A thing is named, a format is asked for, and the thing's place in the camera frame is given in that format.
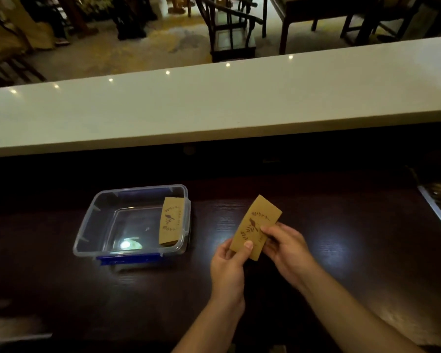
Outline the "brown printed paper sleeve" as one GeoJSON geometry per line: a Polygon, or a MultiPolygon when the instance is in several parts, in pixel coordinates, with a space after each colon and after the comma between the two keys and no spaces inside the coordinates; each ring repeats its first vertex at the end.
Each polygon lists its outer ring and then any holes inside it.
{"type": "Polygon", "coordinates": [[[267,236],[262,232],[262,226],[275,225],[280,219],[282,211],[269,202],[264,196],[259,195],[249,207],[237,228],[230,250],[237,252],[246,241],[253,243],[250,259],[258,261],[262,253],[267,236]]]}
{"type": "Polygon", "coordinates": [[[184,197],[165,197],[159,225],[161,246],[173,246],[181,238],[184,208],[184,197]]]}

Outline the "person's right hand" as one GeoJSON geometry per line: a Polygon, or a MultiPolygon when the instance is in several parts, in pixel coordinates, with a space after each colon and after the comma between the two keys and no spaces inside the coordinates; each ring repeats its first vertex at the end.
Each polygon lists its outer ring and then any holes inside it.
{"type": "Polygon", "coordinates": [[[283,278],[295,289],[304,293],[307,289],[308,277],[318,264],[312,257],[303,235],[294,228],[288,227],[290,239],[274,239],[267,236],[262,251],[273,261],[283,278]]]}

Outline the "person's right forearm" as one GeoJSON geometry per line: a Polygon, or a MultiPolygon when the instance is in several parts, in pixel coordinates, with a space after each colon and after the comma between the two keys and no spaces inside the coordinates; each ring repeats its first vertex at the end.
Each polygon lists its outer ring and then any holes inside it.
{"type": "Polygon", "coordinates": [[[425,353],[367,310],[319,265],[299,274],[301,293],[343,353],[425,353]]]}

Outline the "dark wooden table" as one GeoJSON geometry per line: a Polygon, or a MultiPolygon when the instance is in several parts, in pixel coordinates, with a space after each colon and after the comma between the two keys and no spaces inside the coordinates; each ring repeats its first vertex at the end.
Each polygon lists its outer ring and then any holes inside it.
{"type": "Polygon", "coordinates": [[[383,0],[263,0],[262,37],[265,38],[268,1],[271,2],[282,21],[279,55],[286,52],[289,26],[292,23],[366,14],[380,5],[383,0]]]}

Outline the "dark wooden bench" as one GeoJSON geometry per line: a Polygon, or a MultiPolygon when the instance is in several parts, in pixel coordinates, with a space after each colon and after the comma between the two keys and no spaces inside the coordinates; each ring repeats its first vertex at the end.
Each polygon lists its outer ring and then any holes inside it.
{"type": "Polygon", "coordinates": [[[36,23],[19,0],[0,0],[0,75],[10,82],[3,69],[6,64],[24,82],[31,83],[28,73],[41,82],[46,77],[25,60],[37,50],[53,50],[55,37],[46,23],[36,23]]]}

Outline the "dark wooden stand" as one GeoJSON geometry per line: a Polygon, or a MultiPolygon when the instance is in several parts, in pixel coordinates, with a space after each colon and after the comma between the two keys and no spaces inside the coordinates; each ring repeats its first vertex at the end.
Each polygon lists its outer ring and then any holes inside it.
{"type": "Polygon", "coordinates": [[[158,20],[149,0],[112,0],[112,6],[119,41],[146,38],[146,24],[158,20]]]}

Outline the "person's left forearm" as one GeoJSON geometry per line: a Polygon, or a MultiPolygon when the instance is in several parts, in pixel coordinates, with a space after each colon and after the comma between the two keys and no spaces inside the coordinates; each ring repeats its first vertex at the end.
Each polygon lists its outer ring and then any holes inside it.
{"type": "Polygon", "coordinates": [[[245,299],[212,296],[171,353],[228,353],[245,299]]]}

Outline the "clear plastic container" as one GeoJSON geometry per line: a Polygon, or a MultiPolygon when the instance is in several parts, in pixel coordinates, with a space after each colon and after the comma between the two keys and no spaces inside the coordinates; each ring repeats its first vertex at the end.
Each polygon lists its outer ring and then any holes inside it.
{"type": "Polygon", "coordinates": [[[182,184],[103,190],[97,193],[77,232],[73,254],[98,256],[183,254],[189,243],[191,202],[182,184]],[[165,197],[184,197],[182,236],[173,246],[159,244],[165,197]]]}

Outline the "dark wooden chair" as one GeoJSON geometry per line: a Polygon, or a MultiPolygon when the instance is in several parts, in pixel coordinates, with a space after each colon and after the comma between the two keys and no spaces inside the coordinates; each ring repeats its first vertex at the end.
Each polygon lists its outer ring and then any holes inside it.
{"type": "Polygon", "coordinates": [[[378,35],[385,43],[400,41],[409,28],[413,17],[418,12],[423,0],[359,0],[371,2],[371,34],[375,35],[378,28],[382,28],[387,34],[378,35]],[[393,30],[384,23],[401,20],[398,30],[393,30]]]}

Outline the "person's left hand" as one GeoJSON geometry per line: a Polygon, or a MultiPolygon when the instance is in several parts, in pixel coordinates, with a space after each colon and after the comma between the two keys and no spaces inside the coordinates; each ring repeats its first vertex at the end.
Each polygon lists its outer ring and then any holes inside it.
{"type": "Polygon", "coordinates": [[[232,238],[221,243],[212,258],[210,273],[212,293],[210,301],[215,305],[236,313],[245,310],[245,273],[244,264],[236,264],[230,250],[232,238]]]}

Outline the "blue container lid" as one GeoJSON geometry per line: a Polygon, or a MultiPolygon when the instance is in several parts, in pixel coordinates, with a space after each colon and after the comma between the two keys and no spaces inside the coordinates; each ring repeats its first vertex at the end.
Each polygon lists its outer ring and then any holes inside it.
{"type": "Polygon", "coordinates": [[[95,259],[100,262],[101,266],[131,266],[158,263],[164,259],[164,255],[160,253],[141,255],[110,255],[98,256],[95,259]]]}

